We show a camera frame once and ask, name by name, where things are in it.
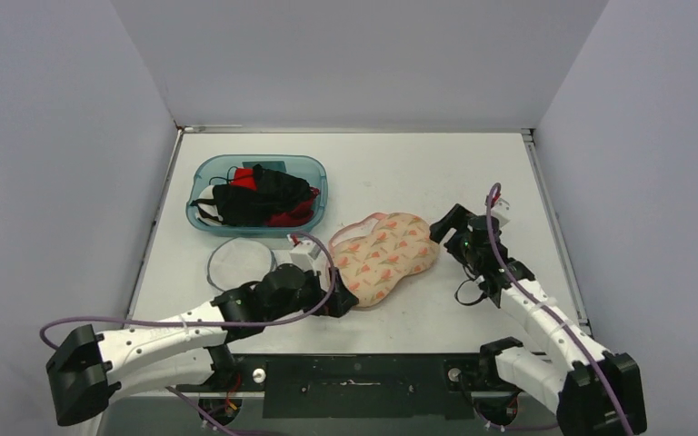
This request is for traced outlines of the peach floral padded bra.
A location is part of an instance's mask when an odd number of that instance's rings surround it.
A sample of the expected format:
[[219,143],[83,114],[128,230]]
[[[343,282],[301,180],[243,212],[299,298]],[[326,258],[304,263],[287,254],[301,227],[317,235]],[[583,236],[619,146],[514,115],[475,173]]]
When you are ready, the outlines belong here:
[[328,249],[360,308],[379,304],[402,279],[433,267],[440,254],[430,224],[411,213],[373,213],[335,233]]

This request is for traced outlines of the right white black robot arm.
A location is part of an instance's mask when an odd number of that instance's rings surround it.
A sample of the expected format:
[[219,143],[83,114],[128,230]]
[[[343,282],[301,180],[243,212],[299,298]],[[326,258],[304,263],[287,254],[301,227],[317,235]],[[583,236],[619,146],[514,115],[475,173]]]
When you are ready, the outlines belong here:
[[638,363],[614,353],[570,319],[500,242],[500,220],[456,204],[431,224],[430,238],[480,278],[485,299],[513,318],[544,357],[507,337],[482,346],[480,383],[529,394],[555,415],[564,435],[637,435],[648,428]]

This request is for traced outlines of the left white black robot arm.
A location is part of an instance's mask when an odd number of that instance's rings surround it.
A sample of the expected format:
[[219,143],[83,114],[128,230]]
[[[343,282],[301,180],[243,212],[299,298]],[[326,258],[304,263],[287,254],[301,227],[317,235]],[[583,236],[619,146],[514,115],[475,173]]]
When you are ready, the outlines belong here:
[[141,391],[203,383],[227,389],[235,367],[221,357],[226,344],[309,315],[341,318],[359,303],[338,269],[328,272],[323,289],[319,272],[285,263],[158,322],[132,320],[126,329],[98,332],[79,321],[45,366],[57,424],[88,421]]

